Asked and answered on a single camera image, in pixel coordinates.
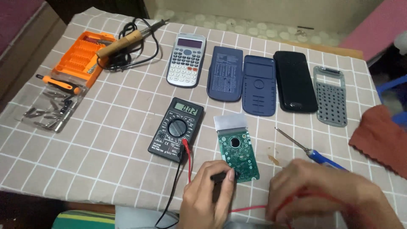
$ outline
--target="gray rubber keypad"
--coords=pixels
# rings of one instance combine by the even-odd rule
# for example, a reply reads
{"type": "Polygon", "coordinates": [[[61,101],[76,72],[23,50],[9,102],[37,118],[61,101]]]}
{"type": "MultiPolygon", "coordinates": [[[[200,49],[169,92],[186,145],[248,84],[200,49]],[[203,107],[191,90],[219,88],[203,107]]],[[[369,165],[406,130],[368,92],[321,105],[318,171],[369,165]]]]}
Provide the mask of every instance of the gray rubber keypad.
{"type": "Polygon", "coordinates": [[[345,127],[348,124],[348,118],[344,74],[341,71],[315,66],[314,88],[318,101],[318,120],[331,126],[345,127]],[[329,77],[339,79],[340,86],[322,83],[317,80],[317,75],[325,76],[326,80],[329,80],[329,77]]]}

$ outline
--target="pink wall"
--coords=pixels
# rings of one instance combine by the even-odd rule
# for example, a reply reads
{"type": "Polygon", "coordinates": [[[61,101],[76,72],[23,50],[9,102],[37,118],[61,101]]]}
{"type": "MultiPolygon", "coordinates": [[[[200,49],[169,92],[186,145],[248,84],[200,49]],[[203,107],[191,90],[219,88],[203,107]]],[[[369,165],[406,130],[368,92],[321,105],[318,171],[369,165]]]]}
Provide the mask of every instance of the pink wall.
{"type": "Polygon", "coordinates": [[[385,0],[339,45],[370,60],[407,30],[407,0],[385,0]]]}
{"type": "Polygon", "coordinates": [[[0,1],[0,54],[43,2],[43,0],[0,1]]]}

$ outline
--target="digital multimeter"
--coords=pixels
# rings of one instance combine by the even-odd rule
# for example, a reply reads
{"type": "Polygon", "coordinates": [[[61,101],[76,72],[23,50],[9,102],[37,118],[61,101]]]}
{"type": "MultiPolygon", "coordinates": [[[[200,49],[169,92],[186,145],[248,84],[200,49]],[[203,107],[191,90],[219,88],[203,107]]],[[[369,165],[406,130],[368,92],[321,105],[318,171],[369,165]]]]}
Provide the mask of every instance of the digital multimeter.
{"type": "Polygon", "coordinates": [[[196,87],[204,63],[205,47],[204,36],[179,33],[168,64],[167,82],[182,88],[196,87]]]}
{"type": "Polygon", "coordinates": [[[192,141],[203,112],[202,106],[174,97],[148,151],[180,163],[178,153],[181,141],[192,141]]]}

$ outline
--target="wooden soldering iron handle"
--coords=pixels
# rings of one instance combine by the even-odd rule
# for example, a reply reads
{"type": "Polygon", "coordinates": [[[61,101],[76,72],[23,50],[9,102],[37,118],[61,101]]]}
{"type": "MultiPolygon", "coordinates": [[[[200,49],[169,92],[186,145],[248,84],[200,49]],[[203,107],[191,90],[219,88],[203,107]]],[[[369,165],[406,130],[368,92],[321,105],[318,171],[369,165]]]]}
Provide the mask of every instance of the wooden soldering iron handle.
{"type": "Polygon", "coordinates": [[[120,49],[125,48],[130,44],[135,43],[136,41],[141,40],[142,38],[143,36],[141,35],[140,31],[136,30],[128,34],[127,36],[122,37],[120,40],[111,43],[109,46],[100,49],[99,51],[96,52],[96,55],[98,55],[99,58],[103,59],[119,51],[120,49]]]}

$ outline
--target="hand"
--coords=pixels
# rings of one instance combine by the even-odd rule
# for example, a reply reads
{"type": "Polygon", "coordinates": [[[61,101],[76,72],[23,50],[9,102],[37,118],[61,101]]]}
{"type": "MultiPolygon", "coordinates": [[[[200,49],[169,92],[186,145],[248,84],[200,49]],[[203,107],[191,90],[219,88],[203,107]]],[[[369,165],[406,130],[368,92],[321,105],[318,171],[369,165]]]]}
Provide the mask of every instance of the hand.
{"type": "Polygon", "coordinates": [[[301,216],[343,212],[348,228],[403,228],[380,188],[366,178],[343,170],[294,159],[270,180],[266,219],[285,223],[301,216]],[[343,204],[323,197],[295,198],[280,210],[280,205],[299,190],[317,191],[353,206],[349,214],[343,204]]]}
{"type": "Polygon", "coordinates": [[[179,213],[179,229],[220,229],[228,217],[234,188],[234,170],[225,161],[202,164],[191,183],[184,188],[179,213]],[[227,172],[217,203],[212,203],[214,182],[210,176],[227,172]]]}

